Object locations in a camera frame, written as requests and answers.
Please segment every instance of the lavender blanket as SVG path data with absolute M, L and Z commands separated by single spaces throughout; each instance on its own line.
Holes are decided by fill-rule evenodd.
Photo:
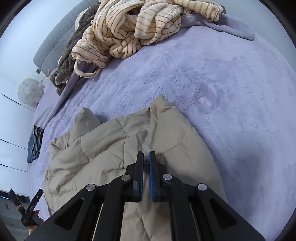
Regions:
M 50 141 L 71 128 L 82 107 L 103 123 L 163 94 L 209 147 L 229 204 L 266 240 L 282 231 L 296 207 L 296 73 L 261 36 L 183 28 L 76 81 L 60 99 L 49 83 L 37 107 L 34 124 L 49 123 L 39 159 L 29 165 L 31 195 L 43 185 Z M 44 199 L 38 207 L 48 218 Z

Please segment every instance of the white wall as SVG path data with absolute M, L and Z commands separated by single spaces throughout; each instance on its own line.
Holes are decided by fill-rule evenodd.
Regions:
M 0 38 L 0 73 L 20 84 L 25 78 L 41 80 L 33 58 L 51 30 L 81 0 L 32 0 L 9 24 Z
M 36 73 L 34 55 L 51 30 L 79 2 L 32 0 L 0 38 L 0 189 L 3 191 L 13 188 L 19 195 L 30 193 L 27 142 L 36 107 L 20 103 L 17 88 L 26 78 L 44 77 L 43 73 Z

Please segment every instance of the striped towel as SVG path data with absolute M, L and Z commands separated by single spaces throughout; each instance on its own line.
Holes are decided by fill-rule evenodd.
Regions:
M 162 41 L 177 33 L 181 14 L 198 13 L 209 22 L 218 21 L 223 7 L 212 1 L 195 0 L 102 0 L 93 23 L 72 49 L 74 71 L 80 77 L 97 76 L 112 57 L 126 59 L 143 45 Z M 83 73 L 78 63 L 98 66 Z

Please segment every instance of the gray towel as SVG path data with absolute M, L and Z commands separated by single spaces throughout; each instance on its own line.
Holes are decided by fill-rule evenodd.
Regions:
M 253 40 L 254 30 L 246 22 L 235 18 L 229 14 L 220 13 L 217 22 L 208 22 L 200 14 L 187 14 L 181 16 L 181 28 L 189 28 L 192 26 L 208 26 L 220 32 L 226 32 L 237 37 Z

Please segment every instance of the human hand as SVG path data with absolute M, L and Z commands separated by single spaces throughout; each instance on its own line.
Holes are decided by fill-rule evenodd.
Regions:
M 31 234 L 33 231 L 35 231 L 36 228 L 38 228 L 38 225 L 31 225 L 31 226 L 29 227 L 29 234 Z

